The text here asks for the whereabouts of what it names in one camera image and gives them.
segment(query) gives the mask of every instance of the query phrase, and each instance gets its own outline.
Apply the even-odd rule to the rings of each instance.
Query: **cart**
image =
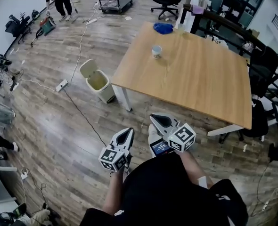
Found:
[[[123,8],[128,4],[133,4],[133,0],[99,0],[99,3],[99,10],[101,10],[103,13],[105,13],[107,10],[115,10],[121,13]]]

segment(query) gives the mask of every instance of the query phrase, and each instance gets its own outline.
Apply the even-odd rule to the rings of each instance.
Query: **wooden table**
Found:
[[[153,45],[162,47],[152,57]],[[125,108],[126,89],[251,129],[252,107],[246,61],[191,33],[161,35],[144,22],[112,78]]]

